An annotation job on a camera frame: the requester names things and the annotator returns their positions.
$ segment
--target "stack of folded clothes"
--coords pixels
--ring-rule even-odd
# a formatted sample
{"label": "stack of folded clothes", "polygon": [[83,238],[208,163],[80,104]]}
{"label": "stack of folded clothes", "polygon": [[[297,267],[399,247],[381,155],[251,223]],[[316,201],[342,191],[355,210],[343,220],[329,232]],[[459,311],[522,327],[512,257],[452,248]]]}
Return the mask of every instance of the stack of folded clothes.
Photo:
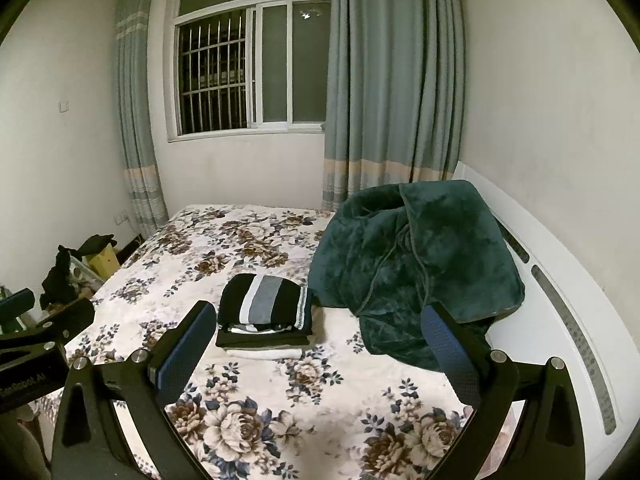
{"label": "stack of folded clothes", "polygon": [[306,290],[278,276],[236,274],[222,291],[216,346],[247,359],[299,358],[311,334]]}

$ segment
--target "white window frame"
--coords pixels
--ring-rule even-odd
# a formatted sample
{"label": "white window frame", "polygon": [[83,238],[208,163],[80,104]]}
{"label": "white window frame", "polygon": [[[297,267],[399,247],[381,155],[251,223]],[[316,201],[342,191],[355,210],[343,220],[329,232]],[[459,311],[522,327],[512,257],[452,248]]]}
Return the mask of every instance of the white window frame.
{"label": "white window frame", "polygon": [[[255,135],[268,133],[311,133],[322,132],[322,122],[296,123],[293,121],[293,3],[295,2],[330,2],[331,0],[233,0],[204,9],[194,10],[188,14],[179,15],[180,0],[167,0],[166,21],[164,27],[164,97],[168,105],[167,135],[169,142],[202,139],[206,137],[226,137],[237,135]],[[287,120],[278,122],[264,122],[262,120],[262,10],[271,6],[287,7]],[[212,14],[219,14],[228,10],[246,7],[249,19],[246,20],[246,110],[247,128],[235,130],[219,130],[194,134],[180,134],[180,91],[178,88],[178,27],[185,23],[200,20]],[[253,23],[255,27],[255,74],[252,73]],[[255,79],[255,110],[253,106],[253,85]]]}

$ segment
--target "wall outlet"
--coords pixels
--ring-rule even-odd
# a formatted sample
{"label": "wall outlet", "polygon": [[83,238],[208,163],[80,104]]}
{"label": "wall outlet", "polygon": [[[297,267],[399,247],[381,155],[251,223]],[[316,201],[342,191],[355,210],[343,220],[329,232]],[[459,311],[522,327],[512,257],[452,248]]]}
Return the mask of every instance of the wall outlet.
{"label": "wall outlet", "polygon": [[125,209],[123,209],[116,216],[113,217],[113,221],[115,222],[116,225],[120,225],[123,222],[126,222],[127,220],[129,220],[129,213],[127,213]]}

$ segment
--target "cardboard box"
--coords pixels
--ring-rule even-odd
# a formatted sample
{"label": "cardboard box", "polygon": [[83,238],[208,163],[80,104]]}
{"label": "cardboard box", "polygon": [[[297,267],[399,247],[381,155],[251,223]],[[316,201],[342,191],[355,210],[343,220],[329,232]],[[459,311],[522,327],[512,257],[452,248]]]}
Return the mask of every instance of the cardboard box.
{"label": "cardboard box", "polygon": [[101,253],[87,256],[86,260],[95,273],[104,280],[109,279],[120,268],[111,244],[107,245]]}

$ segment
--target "blue-green curtain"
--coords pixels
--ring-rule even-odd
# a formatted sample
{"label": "blue-green curtain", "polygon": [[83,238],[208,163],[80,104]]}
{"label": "blue-green curtain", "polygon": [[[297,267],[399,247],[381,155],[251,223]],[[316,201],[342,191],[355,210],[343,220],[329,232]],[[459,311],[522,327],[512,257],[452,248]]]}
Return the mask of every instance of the blue-green curtain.
{"label": "blue-green curtain", "polygon": [[146,29],[151,0],[119,0],[116,8],[116,103],[124,177],[136,222],[146,238],[168,220],[151,137],[146,85]]}
{"label": "blue-green curtain", "polygon": [[332,0],[324,208],[452,176],[464,64],[460,0]]}

